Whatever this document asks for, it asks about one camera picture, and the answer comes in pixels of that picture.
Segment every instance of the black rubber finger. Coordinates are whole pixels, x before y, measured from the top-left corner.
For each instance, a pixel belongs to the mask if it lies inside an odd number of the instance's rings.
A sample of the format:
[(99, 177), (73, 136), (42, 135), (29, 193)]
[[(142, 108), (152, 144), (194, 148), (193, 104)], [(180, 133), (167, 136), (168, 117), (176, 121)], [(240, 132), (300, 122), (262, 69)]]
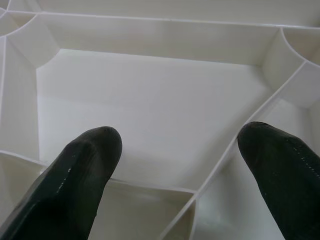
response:
[(0, 228), (0, 240), (86, 240), (122, 152), (112, 127), (70, 142)]
[(320, 240), (320, 158), (298, 137), (263, 122), (238, 146), (286, 240)]

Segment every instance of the white plastic container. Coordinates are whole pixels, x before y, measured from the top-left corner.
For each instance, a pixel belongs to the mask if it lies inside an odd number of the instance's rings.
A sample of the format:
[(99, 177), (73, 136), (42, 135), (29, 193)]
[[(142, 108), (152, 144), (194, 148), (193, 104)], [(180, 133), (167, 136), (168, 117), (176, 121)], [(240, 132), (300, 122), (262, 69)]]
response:
[(320, 154), (308, 1), (0, 1), (0, 224), (68, 142), (112, 126), (90, 239), (283, 239), (236, 135), (264, 121)]

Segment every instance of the white plastic tray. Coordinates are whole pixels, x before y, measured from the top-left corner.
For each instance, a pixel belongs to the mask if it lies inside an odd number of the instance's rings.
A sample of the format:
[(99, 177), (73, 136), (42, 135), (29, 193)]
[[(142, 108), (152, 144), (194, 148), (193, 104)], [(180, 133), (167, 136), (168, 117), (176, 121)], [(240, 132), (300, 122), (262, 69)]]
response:
[(264, 121), (320, 154), (309, 2), (0, 1), (0, 224), (68, 142), (112, 126), (90, 239), (282, 239), (236, 135)]

